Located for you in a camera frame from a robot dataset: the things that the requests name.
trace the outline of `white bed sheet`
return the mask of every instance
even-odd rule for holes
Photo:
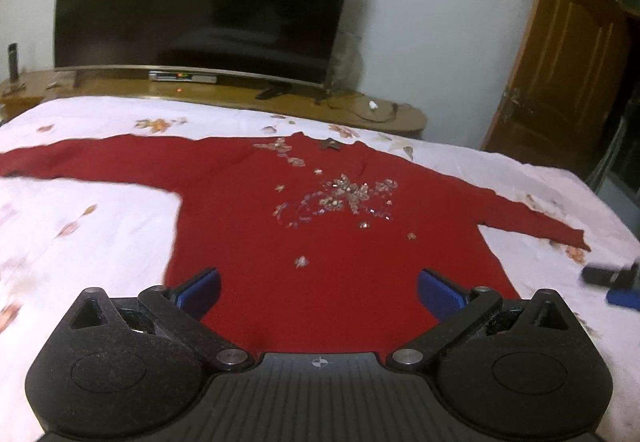
[[[361,140],[379,151],[493,189],[507,199],[524,202],[583,229],[591,247],[584,256],[587,263],[630,265],[640,257],[638,240],[571,173],[523,165],[502,155],[302,118],[164,100],[108,96],[59,99],[39,105],[0,128],[0,152],[70,138],[124,134],[200,139],[289,136],[300,131],[317,139],[331,137],[345,143]],[[60,227],[76,220],[98,199],[104,201],[98,205],[100,212],[96,210],[78,221],[78,232],[83,235],[56,237]],[[8,202],[28,208],[22,221],[2,222],[2,209]],[[28,206],[28,202],[39,203]],[[119,211],[102,211],[110,208]],[[24,374],[82,288],[98,285],[111,296],[130,296],[161,281],[178,209],[177,195],[149,187],[0,179],[0,264],[21,259],[25,252],[31,257],[44,252],[38,254],[36,263],[28,264],[26,273],[31,271],[31,275],[25,277],[27,284],[12,271],[0,268],[0,308],[4,306],[2,300],[24,303],[16,320],[0,334],[0,358],[5,375],[12,375],[0,388],[0,425],[11,427],[0,433],[0,440],[30,441],[40,432],[24,398]],[[37,234],[33,234],[34,221],[39,224]],[[3,234],[20,238],[28,227],[32,243],[4,243]],[[604,290],[582,285],[582,263],[574,261],[563,246],[514,232],[484,226],[480,229],[521,296],[529,298],[540,287],[554,288],[587,325],[614,377],[614,396],[598,433],[608,441],[640,441],[640,314],[609,306]],[[92,257],[92,252],[100,254]],[[108,267],[118,270],[109,271]],[[16,357],[16,350],[23,350],[21,356]]]

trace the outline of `door panel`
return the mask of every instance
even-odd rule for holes
[[[616,97],[629,44],[615,0],[535,0],[482,148],[580,170]]]

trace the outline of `silver bolt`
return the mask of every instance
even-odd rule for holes
[[[413,348],[402,348],[401,350],[394,351],[392,358],[399,364],[409,365],[420,362],[422,360],[422,354]]]
[[[228,350],[222,350],[216,356],[222,364],[227,366],[235,366],[241,364],[249,358],[249,355],[244,350],[238,350],[237,348],[229,348]]]

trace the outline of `sequin decoration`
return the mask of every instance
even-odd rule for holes
[[[279,137],[275,142],[271,142],[270,144],[254,144],[254,147],[257,147],[258,149],[269,149],[271,151],[275,151],[278,154],[278,157],[286,158],[287,162],[293,167],[305,166],[305,161],[302,158],[289,156],[291,146],[284,141],[284,137]]]
[[[287,227],[296,229],[299,223],[308,223],[314,216],[321,216],[325,213],[334,213],[349,209],[351,214],[366,215],[367,218],[381,218],[391,220],[388,213],[389,199],[393,190],[398,187],[398,183],[393,180],[375,182],[374,187],[369,184],[352,183],[346,175],[340,178],[323,182],[322,189],[306,195],[294,210],[297,214],[295,219],[288,222],[282,221],[282,213],[287,207],[279,205],[273,216],[279,223],[286,223]],[[361,222],[361,228],[370,226],[369,222]]]
[[[300,256],[297,257],[293,263],[296,264],[296,268],[303,268],[309,264],[309,260],[304,256]]]

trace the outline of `bed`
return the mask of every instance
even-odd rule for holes
[[[369,171],[358,167],[362,158]],[[354,174],[349,180],[342,171]],[[369,185],[356,180],[362,172],[372,173]],[[157,173],[163,184],[155,183]],[[382,259],[391,271],[393,265],[422,268],[421,260],[436,269],[455,266],[460,284],[489,284],[511,297],[558,290],[614,379],[598,433],[610,441],[640,440],[640,346],[633,335],[640,332],[640,314],[607,305],[604,290],[579,280],[586,263],[630,265],[640,243],[571,173],[284,115],[80,96],[46,102],[2,126],[0,174],[0,440],[31,441],[42,433],[24,396],[24,377],[83,288],[128,297],[180,282],[206,261],[236,265],[242,269],[228,268],[227,281],[242,270],[257,279],[234,302],[247,295],[278,300],[278,316],[290,313],[293,295],[313,301],[326,281],[344,286],[340,278],[362,270],[358,260],[372,267],[360,278],[374,293],[374,268]],[[341,184],[347,190],[353,183],[356,197],[336,196]],[[209,200],[199,201],[202,195]],[[482,209],[472,227],[457,228],[456,217],[470,216],[475,206]],[[413,210],[403,214],[405,208]],[[420,219],[412,221],[414,215]],[[461,243],[448,244],[452,237]],[[431,250],[438,251],[433,260],[425,254]],[[277,272],[282,263],[286,272]],[[404,268],[397,270],[401,277]],[[277,287],[277,299],[264,297],[264,285]],[[332,299],[315,304],[324,300],[321,323],[340,320]],[[249,310],[230,319],[233,302],[220,304],[205,319],[216,331],[233,332],[234,320],[255,315]],[[251,324],[249,338],[234,342],[250,343],[253,352],[335,348],[324,343],[322,328],[309,329],[302,320],[282,332]],[[287,335],[305,330],[320,333],[301,334],[307,335],[302,346],[286,345]],[[374,334],[354,340],[350,330],[342,335],[338,348],[345,351],[384,352],[395,341]]]

